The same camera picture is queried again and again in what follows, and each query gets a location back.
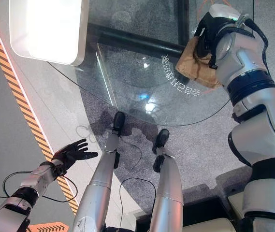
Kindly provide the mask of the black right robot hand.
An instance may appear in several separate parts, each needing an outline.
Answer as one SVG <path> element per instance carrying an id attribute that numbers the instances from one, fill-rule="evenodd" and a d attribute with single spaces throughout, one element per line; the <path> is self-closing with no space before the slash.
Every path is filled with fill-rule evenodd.
<path id="1" fill-rule="evenodd" d="M 213 4 L 209 11 L 198 23 L 194 36 L 198 36 L 198 42 L 195 47 L 195 54 L 198 58 L 205 58 L 210 55 L 208 66 L 217 69 L 216 65 L 216 37 L 225 27 L 234 24 L 240 16 L 240 13 L 225 4 Z"/>

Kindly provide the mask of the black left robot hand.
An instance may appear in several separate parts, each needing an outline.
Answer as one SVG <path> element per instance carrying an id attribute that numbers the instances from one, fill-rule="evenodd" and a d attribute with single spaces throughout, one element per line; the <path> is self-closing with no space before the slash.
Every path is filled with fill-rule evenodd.
<path id="1" fill-rule="evenodd" d="M 61 161 L 63 169 L 67 171 L 77 160 L 88 160 L 98 156 L 98 152 L 89 152 L 87 146 L 87 140 L 81 139 L 58 150 L 52 160 Z"/>

